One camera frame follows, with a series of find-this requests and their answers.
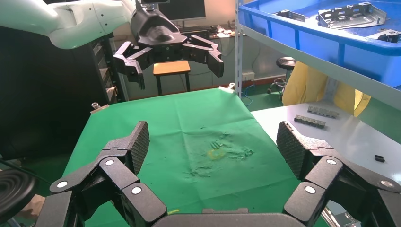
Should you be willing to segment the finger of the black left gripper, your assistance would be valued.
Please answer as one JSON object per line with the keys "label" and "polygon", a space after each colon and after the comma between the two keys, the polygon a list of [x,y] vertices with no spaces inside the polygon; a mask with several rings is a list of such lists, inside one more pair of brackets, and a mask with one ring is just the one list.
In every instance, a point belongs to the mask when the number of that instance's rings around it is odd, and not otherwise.
{"label": "finger of the black left gripper", "polygon": [[113,55],[117,72],[126,75],[129,82],[137,83],[144,90],[143,70],[155,62],[155,49],[150,46],[135,46],[130,41],[124,42]]}
{"label": "finger of the black left gripper", "polygon": [[207,65],[218,78],[224,74],[224,62],[218,44],[210,40],[191,35],[189,40],[182,44],[182,57],[184,60]]}

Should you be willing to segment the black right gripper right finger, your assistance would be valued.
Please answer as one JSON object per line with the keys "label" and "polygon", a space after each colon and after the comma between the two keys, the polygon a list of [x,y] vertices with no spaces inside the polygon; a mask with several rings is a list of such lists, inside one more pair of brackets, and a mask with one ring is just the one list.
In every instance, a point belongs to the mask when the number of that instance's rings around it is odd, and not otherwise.
{"label": "black right gripper right finger", "polygon": [[302,135],[288,121],[279,124],[276,143],[300,181],[285,214],[311,227],[333,201],[364,227],[400,226],[401,187],[394,180],[347,160],[324,140]]}

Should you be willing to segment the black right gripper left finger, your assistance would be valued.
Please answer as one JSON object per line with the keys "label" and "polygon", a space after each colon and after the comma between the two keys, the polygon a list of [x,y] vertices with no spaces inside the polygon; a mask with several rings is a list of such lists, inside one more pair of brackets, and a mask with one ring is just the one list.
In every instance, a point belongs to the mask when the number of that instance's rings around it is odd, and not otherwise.
{"label": "black right gripper left finger", "polygon": [[36,226],[82,227],[107,202],[131,227],[150,227],[165,217],[166,205],[138,177],[149,143],[145,121],[107,142],[94,161],[52,183]]}

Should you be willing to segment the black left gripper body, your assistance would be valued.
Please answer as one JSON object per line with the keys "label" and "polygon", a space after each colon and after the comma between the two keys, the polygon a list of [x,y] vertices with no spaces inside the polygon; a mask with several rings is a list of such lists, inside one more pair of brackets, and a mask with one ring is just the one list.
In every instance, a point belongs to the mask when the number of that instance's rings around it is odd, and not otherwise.
{"label": "black left gripper body", "polygon": [[182,47],[188,38],[159,10],[136,9],[130,25],[138,46],[152,49],[153,62],[183,59]]}

